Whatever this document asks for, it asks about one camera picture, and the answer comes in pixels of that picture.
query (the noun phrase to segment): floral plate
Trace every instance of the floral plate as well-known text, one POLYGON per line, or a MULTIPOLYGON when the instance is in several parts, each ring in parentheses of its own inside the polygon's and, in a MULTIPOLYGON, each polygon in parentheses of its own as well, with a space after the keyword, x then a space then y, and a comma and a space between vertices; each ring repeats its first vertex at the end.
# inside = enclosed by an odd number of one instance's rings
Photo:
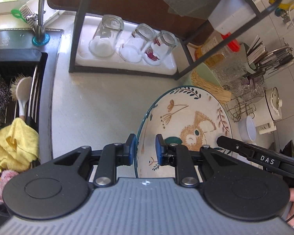
POLYGON ((146 113, 137 134, 135 173, 140 178, 174 177, 175 170, 157 163, 155 137, 199 151, 203 144, 218 148, 216 140, 232 138, 228 117, 221 104, 207 91, 180 86, 163 94, 146 113))

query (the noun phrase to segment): white countertop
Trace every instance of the white countertop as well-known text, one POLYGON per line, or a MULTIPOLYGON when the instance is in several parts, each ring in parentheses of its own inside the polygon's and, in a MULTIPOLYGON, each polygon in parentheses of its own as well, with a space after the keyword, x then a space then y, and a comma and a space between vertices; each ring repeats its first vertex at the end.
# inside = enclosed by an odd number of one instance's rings
MULTIPOLYGON (((52 102, 54 158, 82 145, 93 150, 106 144, 125 142, 137 134, 153 102, 182 83, 172 79, 100 73, 69 73, 74 16, 62 15, 49 27, 64 29, 57 62, 52 102)), ((11 15, 0 16, 0 29, 27 27, 11 15)), ((183 51, 178 60, 187 64, 183 51)), ((238 125, 230 119, 233 138, 241 140, 238 125)), ((255 143, 269 147, 273 134, 257 135, 255 143)), ((134 177, 134 166, 118 167, 118 176, 134 177)))

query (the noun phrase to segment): black sink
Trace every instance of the black sink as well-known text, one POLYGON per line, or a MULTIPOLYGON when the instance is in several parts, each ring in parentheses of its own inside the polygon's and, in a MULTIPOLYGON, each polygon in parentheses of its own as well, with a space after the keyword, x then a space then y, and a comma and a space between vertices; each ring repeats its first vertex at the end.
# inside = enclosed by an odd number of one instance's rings
MULTIPOLYGON (((8 85, 18 74, 32 76, 31 95, 26 107, 26 123, 39 134, 39 160, 32 166, 52 159, 51 107, 58 49, 63 30, 47 29, 50 42, 42 47, 32 44, 30 29, 0 30, 0 75, 8 85)), ((10 99, 3 126, 18 117, 18 103, 10 99)), ((10 216, 0 213, 0 225, 10 216)))

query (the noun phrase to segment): white tray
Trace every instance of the white tray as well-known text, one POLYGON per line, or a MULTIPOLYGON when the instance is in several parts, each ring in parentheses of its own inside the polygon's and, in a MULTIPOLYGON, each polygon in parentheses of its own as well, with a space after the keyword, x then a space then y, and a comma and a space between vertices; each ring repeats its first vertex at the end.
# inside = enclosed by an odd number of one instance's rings
POLYGON ((137 27, 136 24, 132 23, 124 22, 124 30, 121 33, 120 39, 117 43, 116 51, 112 56, 108 58, 100 58, 94 56, 88 50, 88 44, 89 41, 92 39, 99 23, 101 22, 101 19, 101 17, 85 17, 76 53, 75 62, 77 64, 82 66, 135 70, 165 75, 173 75, 174 73, 176 73, 176 63, 172 54, 168 55, 163 63, 159 66, 149 65, 144 60, 141 60, 138 63, 129 63, 124 61, 119 56, 119 47, 129 38, 131 32, 134 31, 137 27))

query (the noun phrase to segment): black metal shelf rack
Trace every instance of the black metal shelf rack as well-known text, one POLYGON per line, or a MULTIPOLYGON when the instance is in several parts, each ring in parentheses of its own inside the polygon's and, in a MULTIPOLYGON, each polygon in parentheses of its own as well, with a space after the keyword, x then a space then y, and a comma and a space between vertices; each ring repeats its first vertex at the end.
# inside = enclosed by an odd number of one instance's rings
POLYGON ((118 73, 118 74, 129 74, 129 75, 141 75, 141 76, 153 76, 153 77, 163 77, 163 78, 172 78, 175 80, 180 79, 185 74, 189 73, 191 70, 196 68, 199 64, 204 62, 207 58, 215 54, 217 51, 219 51, 221 48, 223 48, 225 45, 227 45, 230 41, 236 39, 241 34, 246 32, 248 29, 256 25, 258 22, 260 22, 262 19, 264 19, 266 16, 268 16, 271 12, 273 12, 278 5, 282 2, 282 0, 275 0, 273 4, 271 4, 268 8, 264 9, 263 11, 259 11, 253 0, 245 0, 247 4, 252 8, 252 10, 255 13, 255 17, 247 22, 245 25, 243 25, 241 28, 236 30, 234 33, 232 33, 229 37, 227 37, 225 40, 220 42, 217 46, 215 46, 213 49, 209 50, 207 53, 205 53, 203 56, 201 56, 196 61, 193 60, 191 57, 191 54, 187 48, 187 44, 190 43, 200 32, 204 29, 205 24, 208 24, 209 22, 206 21, 203 23, 192 35, 185 39, 180 39, 180 43, 182 45, 182 48, 184 50, 184 53, 187 57, 189 66, 179 72, 177 72, 174 75, 164 75, 164 74, 158 74, 158 73, 149 73, 149 72, 141 72, 141 71, 133 71, 133 70, 124 70, 124 69, 113 69, 113 68, 101 68, 101 67, 87 67, 87 66, 81 66, 75 64, 75 58, 77 53, 77 47, 78 42, 80 38, 80 34, 82 31, 82 26, 84 23, 84 18, 87 13, 90 0, 81 0, 79 8, 76 12, 75 21, 74 21, 74 30, 73 30, 73 38, 72 38, 72 48, 71 48, 71 57, 70 57, 70 67, 69 72, 95 72, 95 73, 118 73))

